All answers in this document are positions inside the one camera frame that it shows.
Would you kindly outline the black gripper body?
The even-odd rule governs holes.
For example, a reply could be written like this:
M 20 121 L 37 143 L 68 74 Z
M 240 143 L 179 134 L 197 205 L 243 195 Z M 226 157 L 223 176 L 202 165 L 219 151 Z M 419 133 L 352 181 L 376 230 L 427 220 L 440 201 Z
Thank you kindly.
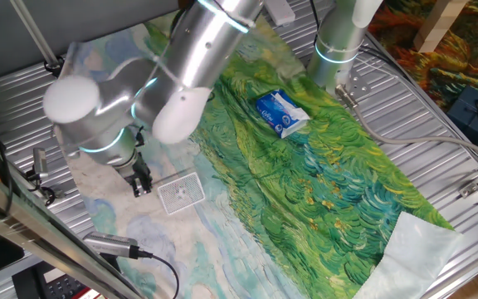
M 119 167 L 119 175 L 129 184 L 134 183 L 136 179 L 139 179 L 141 184 L 152 183 L 150 170 L 138 151 L 134 151 L 129 161 Z

